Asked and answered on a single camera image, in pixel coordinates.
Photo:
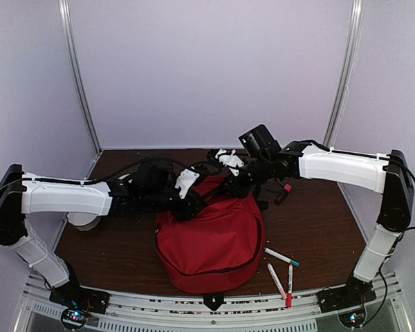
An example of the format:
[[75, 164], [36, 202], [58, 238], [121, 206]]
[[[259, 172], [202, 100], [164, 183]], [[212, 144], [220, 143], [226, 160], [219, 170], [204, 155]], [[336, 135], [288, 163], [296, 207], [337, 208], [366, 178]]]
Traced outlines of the black pink highlighter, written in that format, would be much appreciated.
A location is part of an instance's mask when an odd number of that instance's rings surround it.
[[275, 199], [275, 204], [280, 205], [290, 194], [292, 190], [292, 186], [289, 184], [285, 184], [283, 190], [279, 193], [277, 198]]

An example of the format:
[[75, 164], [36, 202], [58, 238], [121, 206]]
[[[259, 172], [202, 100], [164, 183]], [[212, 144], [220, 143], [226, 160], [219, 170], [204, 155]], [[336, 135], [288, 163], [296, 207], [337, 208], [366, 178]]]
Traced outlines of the red backpack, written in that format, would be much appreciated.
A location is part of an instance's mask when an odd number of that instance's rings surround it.
[[217, 311], [224, 294], [257, 272], [266, 242], [261, 211], [252, 194], [243, 199], [214, 194], [196, 217], [177, 221], [156, 215], [154, 246], [173, 286], [203, 296]]

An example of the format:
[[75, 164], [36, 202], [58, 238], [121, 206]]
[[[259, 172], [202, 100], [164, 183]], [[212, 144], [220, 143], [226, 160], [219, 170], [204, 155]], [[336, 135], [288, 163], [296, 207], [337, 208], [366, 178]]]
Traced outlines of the pink capped white marker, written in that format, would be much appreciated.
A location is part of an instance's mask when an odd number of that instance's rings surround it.
[[282, 283], [279, 280], [279, 277], [275, 271], [275, 269], [273, 268], [273, 265], [271, 263], [267, 263], [267, 269], [268, 272], [270, 273], [270, 276], [272, 277], [275, 286], [277, 287], [277, 290], [279, 291], [282, 299], [287, 300], [287, 294], [282, 286]]

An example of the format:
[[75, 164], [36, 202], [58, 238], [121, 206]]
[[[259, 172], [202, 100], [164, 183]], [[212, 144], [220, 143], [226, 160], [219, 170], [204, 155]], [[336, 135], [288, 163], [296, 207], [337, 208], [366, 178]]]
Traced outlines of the teal capped white marker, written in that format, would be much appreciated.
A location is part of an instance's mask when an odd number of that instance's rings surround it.
[[289, 258], [289, 257], [287, 257], [285, 255], [282, 255], [282, 254], [280, 254], [280, 253], [278, 253], [278, 252], [276, 252], [274, 250], [271, 250], [270, 248], [265, 247], [264, 248], [264, 252], [266, 254], [268, 254], [268, 255], [270, 255], [272, 257], [275, 257], [275, 258], [277, 258], [279, 260], [282, 260], [283, 262], [286, 262], [287, 264], [290, 264], [290, 265], [292, 265], [294, 267], [299, 267], [300, 266], [299, 262], [297, 262], [297, 261], [295, 261], [295, 260], [293, 260], [293, 259], [291, 259], [291, 258]]

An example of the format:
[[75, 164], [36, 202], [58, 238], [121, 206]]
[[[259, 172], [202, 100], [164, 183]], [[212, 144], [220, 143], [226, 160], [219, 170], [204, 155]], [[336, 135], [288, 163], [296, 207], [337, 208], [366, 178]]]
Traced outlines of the red capped white marker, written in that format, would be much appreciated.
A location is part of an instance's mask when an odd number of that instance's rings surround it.
[[293, 265], [288, 267], [288, 292], [286, 296], [286, 307], [291, 308], [293, 301]]

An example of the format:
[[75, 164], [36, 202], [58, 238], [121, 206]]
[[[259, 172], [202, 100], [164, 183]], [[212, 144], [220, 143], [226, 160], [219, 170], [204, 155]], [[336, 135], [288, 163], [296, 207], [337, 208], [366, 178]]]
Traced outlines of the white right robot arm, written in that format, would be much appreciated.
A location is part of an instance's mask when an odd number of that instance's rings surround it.
[[225, 186], [242, 196], [252, 186], [269, 179], [304, 178], [326, 180], [362, 187], [382, 196], [373, 234], [344, 286], [323, 290], [325, 304], [341, 301], [353, 306], [370, 296], [372, 281], [393, 253], [399, 239], [411, 225], [415, 195], [415, 175], [403, 152], [364, 154], [326, 147], [314, 140], [292, 141], [281, 147], [263, 124], [240, 136], [250, 157], [241, 159], [234, 150], [219, 150], [215, 159], [231, 174]]

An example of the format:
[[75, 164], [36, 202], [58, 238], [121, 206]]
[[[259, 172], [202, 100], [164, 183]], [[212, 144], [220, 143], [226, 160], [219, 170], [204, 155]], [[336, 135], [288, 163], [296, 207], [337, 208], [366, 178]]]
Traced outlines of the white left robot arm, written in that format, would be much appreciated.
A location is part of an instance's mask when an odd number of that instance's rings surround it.
[[208, 171], [203, 166], [184, 165], [176, 174], [176, 163], [170, 158], [145, 158], [135, 163], [134, 173], [116, 171], [93, 181], [41, 177], [13, 164], [0, 182], [0, 245], [14, 250], [69, 306], [79, 307], [86, 293], [72, 266], [47, 248], [27, 222], [27, 215], [63, 212], [81, 230], [92, 228], [101, 216], [125, 218], [172, 211], [190, 219], [205, 207], [192, 188]]

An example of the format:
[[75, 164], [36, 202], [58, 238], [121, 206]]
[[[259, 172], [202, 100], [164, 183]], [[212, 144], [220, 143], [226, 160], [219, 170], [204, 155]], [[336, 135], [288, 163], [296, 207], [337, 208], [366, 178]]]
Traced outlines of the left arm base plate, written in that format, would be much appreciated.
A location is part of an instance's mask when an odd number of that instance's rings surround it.
[[57, 288], [53, 287], [49, 296], [51, 302], [98, 314], [106, 313], [109, 298], [110, 294], [108, 292], [83, 288], [72, 283]]

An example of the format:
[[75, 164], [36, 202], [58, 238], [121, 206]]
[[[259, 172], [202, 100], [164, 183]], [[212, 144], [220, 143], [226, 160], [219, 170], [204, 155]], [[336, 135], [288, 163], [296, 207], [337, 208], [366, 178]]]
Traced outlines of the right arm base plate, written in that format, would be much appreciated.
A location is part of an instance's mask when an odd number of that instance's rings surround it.
[[341, 286], [323, 289], [317, 293], [317, 300], [322, 313], [361, 306], [377, 298], [371, 286]]

